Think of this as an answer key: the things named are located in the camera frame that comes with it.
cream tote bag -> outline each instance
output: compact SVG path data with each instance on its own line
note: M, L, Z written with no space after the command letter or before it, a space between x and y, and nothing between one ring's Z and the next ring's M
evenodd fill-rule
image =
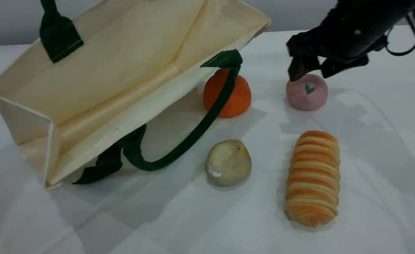
M239 0L104 0L81 16L45 10L40 39L0 75L0 114L45 187L99 156L78 183L119 170L120 153L139 169L178 159L218 116L234 87L238 50L270 19ZM195 130L167 156L147 162L146 122L218 68L225 86Z

green strap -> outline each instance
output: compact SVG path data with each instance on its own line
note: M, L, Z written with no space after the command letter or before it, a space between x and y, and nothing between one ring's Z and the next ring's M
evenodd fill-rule
M59 62L80 48L84 42L73 22L57 11L55 0L41 0L44 16L39 35L46 53L53 63Z
M145 171L155 171L168 166L188 151L188 149L190 149L190 147L192 147L196 141L201 138L204 132L206 132L209 126L220 114L234 90L235 80L240 71L240 65L242 62L243 60L237 50L229 50L220 52L201 66L229 69L230 71L228 73L228 77L226 78L225 85L217 97L217 100L215 100L214 105L207 112L206 116L201 120L198 126L196 126L195 129L175 149L170 151L163 158L154 162L146 161L143 158L141 152L141 142L146 132L146 125L143 125L142 127L129 133L115 143L111 148L107 149L104 153L110 154L110 149L118 150L118 148L122 148L123 154L127 160L133 166ZM104 156L104 153L98 157L96 167L85 169L82 177L75 182L75 184L93 183L119 170L118 166L121 163L121 158L115 155L114 159L112 159L112 156Z

striped bread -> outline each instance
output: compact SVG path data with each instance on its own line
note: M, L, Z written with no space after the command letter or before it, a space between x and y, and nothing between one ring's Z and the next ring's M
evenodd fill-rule
M285 210L289 219L316 227L337 216L340 163L335 137L319 131L301 135L287 179Z

pink ball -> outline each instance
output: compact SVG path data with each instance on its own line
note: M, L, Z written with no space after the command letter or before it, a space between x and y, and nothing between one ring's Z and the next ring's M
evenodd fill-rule
M325 81L313 74L306 74L301 79L286 85L289 103L300 110L321 108L328 98L328 86Z

beige clay ball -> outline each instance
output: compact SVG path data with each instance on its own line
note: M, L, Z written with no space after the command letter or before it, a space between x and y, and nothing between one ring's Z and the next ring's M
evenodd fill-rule
M236 185L245 180L250 172L251 156L240 140L226 140L210 150L206 174L215 185Z

